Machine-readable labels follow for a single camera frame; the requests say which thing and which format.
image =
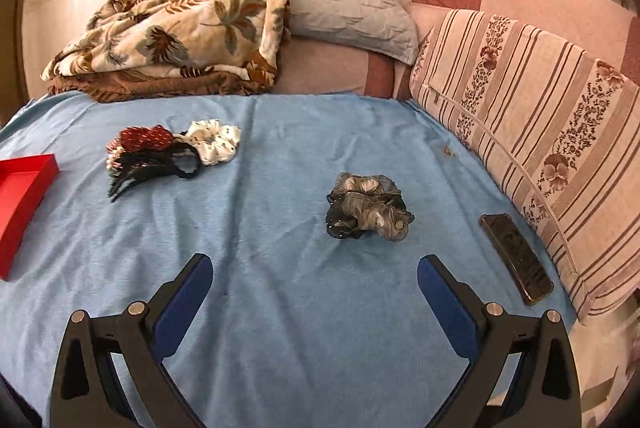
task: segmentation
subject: smartphone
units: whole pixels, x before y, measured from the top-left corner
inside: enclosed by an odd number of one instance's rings
[[[554,283],[509,215],[483,215],[480,225],[509,269],[526,305],[551,293]]]

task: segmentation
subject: blue gripper pad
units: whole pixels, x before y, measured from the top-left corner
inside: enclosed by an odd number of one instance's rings
[[[443,274],[434,264],[441,265],[453,280],[437,257],[430,255],[425,256],[418,263],[418,286],[420,286],[420,290],[427,299],[442,330],[447,335],[453,350],[459,357],[466,358],[472,363],[478,356],[480,349],[478,328]]]
[[[174,294],[154,325],[151,348],[156,361],[175,354],[213,282],[213,265],[204,256]]]

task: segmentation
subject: blue bed sheet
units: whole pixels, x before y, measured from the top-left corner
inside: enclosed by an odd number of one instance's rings
[[[104,147],[121,128],[177,132],[210,118],[242,128],[235,159],[110,203]],[[424,426],[466,366],[418,289],[425,254],[482,300],[575,321],[542,243],[478,159],[410,104],[346,94],[99,104],[72,92],[0,132],[0,158],[40,153],[54,153],[60,173],[0,281],[0,372],[44,417],[69,315],[150,298],[194,252],[212,258],[214,282],[165,365],[211,427]],[[325,195],[345,170],[397,183],[415,215],[405,241],[326,234]],[[533,307],[478,225],[503,212],[555,284]]]

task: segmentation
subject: red box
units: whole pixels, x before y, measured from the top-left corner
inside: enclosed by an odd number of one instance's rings
[[[6,280],[22,235],[58,173],[53,154],[0,161],[0,278]]]

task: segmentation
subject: metal screw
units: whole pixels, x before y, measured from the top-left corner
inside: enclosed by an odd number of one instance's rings
[[[132,316],[142,314],[144,310],[145,305],[142,302],[133,302],[127,309],[127,311],[129,311],[129,314],[131,314]]]
[[[558,311],[555,311],[553,309],[551,309],[550,311],[546,312],[546,317],[549,318],[549,321],[553,322],[553,323],[558,323],[562,318],[560,316],[560,313]]]
[[[73,323],[80,323],[82,320],[84,320],[84,311],[76,311],[71,315]]]
[[[499,303],[491,302],[486,305],[486,311],[491,316],[500,316],[504,312],[504,309]]]

